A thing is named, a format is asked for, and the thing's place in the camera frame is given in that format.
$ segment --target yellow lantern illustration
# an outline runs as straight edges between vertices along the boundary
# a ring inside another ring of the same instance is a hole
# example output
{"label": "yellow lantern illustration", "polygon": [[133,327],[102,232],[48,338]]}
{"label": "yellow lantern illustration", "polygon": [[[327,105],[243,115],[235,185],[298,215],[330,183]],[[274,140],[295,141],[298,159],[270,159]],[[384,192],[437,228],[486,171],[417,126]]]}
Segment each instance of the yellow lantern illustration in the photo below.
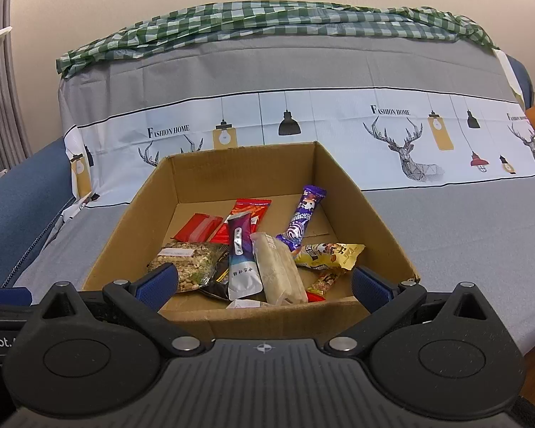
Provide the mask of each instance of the yellow lantern illustration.
{"label": "yellow lantern illustration", "polygon": [[91,179],[87,170],[86,160],[83,154],[74,154],[70,163],[71,172],[75,175],[75,181],[77,182],[77,195],[81,199],[91,192]]}
{"label": "yellow lantern illustration", "polygon": [[220,125],[216,125],[215,130],[212,130],[212,138],[214,141],[214,149],[238,147],[235,128],[233,128],[231,124],[227,124],[224,119],[222,119]]}
{"label": "yellow lantern illustration", "polygon": [[432,111],[428,115],[428,124],[432,129],[432,134],[438,145],[440,151],[449,151],[454,149],[454,143],[449,138],[448,130],[446,130],[444,119]]}

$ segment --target white label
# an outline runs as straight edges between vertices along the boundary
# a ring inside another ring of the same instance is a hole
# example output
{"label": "white label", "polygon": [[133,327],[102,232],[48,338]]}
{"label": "white label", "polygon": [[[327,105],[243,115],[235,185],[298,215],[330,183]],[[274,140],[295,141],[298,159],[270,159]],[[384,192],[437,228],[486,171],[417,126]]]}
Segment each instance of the white label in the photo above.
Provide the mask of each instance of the white label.
{"label": "white label", "polygon": [[175,255],[177,257],[190,257],[194,249],[186,248],[162,248],[158,255]]}

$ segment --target yellow snack wrapper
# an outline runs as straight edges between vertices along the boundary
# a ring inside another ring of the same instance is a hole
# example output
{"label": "yellow snack wrapper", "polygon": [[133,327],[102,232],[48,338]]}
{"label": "yellow snack wrapper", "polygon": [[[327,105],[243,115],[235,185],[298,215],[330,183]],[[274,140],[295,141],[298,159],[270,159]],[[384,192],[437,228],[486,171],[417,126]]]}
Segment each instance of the yellow snack wrapper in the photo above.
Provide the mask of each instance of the yellow snack wrapper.
{"label": "yellow snack wrapper", "polygon": [[365,245],[348,245],[344,243],[323,243],[301,246],[293,254],[295,264],[315,270],[342,268],[351,270],[357,262]]}

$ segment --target red snack package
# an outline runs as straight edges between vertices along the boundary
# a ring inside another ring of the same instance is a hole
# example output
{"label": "red snack package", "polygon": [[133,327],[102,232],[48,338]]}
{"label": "red snack package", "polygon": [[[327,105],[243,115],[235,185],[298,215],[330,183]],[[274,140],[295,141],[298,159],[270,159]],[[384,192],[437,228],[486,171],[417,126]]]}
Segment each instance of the red snack package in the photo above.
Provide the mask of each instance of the red snack package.
{"label": "red snack package", "polygon": [[[258,224],[264,217],[268,210],[271,200],[235,200],[234,208],[229,215],[238,214],[240,212],[251,212],[251,232],[255,233]],[[224,219],[223,225],[219,228],[216,234],[210,240],[211,243],[223,243],[227,245],[230,242],[228,236],[228,223]]]}
{"label": "red snack package", "polygon": [[218,215],[194,214],[190,220],[174,235],[174,239],[185,243],[202,243],[222,223]]}

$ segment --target silver bolt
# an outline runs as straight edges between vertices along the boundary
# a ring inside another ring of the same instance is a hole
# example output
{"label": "silver bolt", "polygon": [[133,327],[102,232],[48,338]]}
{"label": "silver bolt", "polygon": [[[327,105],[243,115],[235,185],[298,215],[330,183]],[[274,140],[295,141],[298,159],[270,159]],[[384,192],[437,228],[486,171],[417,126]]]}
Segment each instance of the silver bolt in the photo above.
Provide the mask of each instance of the silver bolt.
{"label": "silver bolt", "polygon": [[194,336],[179,336],[172,340],[172,347],[179,351],[193,351],[200,346],[200,341]]}
{"label": "silver bolt", "polygon": [[329,341],[329,347],[336,351],[350,351],[357,347],[357,342],[348,336],[337,336]]}

